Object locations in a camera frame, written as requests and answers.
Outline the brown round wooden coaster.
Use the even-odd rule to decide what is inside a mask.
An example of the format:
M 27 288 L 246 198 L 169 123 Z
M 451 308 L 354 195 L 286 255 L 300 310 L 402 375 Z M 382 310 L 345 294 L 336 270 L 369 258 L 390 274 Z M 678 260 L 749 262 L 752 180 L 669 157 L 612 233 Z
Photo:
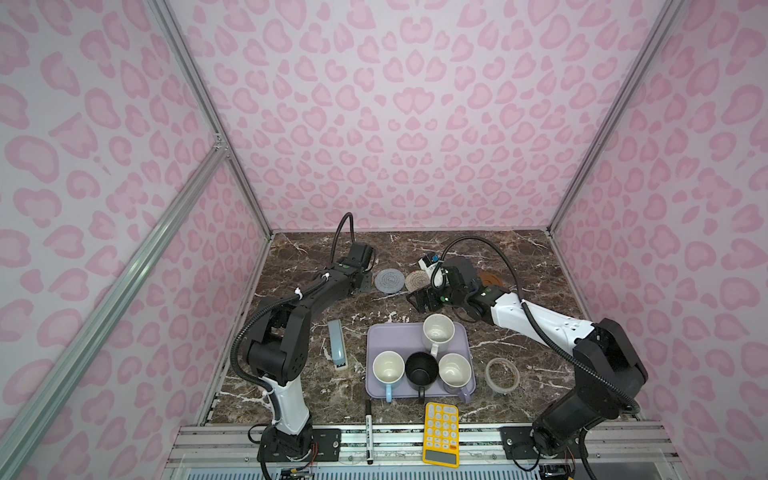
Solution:
M 478 273 L 478 277 L 480 278 L 481 283 L 484 286 L 496 286 L 496 287 L 504 286 L 503 280 L 492 272 L 481 271 Z

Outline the blue-grey woven round coaster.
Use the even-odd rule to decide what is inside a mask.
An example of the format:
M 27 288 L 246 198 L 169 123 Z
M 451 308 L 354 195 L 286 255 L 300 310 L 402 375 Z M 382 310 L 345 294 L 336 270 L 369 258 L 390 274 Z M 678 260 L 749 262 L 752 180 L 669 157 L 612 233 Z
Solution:
M 395 294 L 405 287 L 405 275 L 395 268 L 384 269 L 376 275 L 374 285 L 384 294 Z

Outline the multicolour woven round coaster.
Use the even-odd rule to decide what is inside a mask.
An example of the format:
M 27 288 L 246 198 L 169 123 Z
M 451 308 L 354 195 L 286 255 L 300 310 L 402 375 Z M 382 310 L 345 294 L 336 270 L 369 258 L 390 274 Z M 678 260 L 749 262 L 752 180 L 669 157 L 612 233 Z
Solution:
M 411 293 L 430 285 L 430 275 L 422 270 L 413 271 L 405 277 L 406 290 Z

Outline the white speckled mug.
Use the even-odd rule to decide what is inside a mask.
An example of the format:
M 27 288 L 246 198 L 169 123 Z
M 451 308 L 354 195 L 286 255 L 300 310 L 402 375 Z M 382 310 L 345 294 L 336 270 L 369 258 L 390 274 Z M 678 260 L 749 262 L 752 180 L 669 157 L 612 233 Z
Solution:
M 427 352 L 437 358 L 444 352 L 455 336 L 455 324 L 446 315 L 434 313 L 422 324 L 422 343 Z

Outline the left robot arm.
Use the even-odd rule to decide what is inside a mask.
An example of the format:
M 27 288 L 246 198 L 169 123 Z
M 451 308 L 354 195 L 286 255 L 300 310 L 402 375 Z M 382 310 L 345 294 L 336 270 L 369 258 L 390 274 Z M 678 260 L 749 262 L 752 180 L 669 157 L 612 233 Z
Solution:
M 313 451 L 311 414 L 300 378 L 309 356 L 311 323 L 362 288 L 373 256 L 372 246 L 354 242 L 346 256 L 331 262 L 308 285 L 261 306 L 236 335 L 231 368 L 263 388 L 273 409 L 272 423 L 260 440 L 263 460 L 277 453 L 302 461 Z

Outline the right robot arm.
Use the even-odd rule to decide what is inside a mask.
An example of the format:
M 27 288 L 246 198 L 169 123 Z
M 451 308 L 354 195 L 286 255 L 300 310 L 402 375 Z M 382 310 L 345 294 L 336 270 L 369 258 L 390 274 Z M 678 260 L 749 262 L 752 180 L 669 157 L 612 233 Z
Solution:
M 648 373 L 623 327 L 590 322 L 536 305 L 514 290 L 484 282 L 472 262 L 431 253 L 418 262 L 429 285 L 408 297 L 420 312 L 457 307 L 470 318 L 520 333 L 554 351 L 574 368 L 573 387 L 532 424 L 530 443 L 544 457 L 566 450 L 585 430 L 621 415 L 635 415 L 635 398 Z

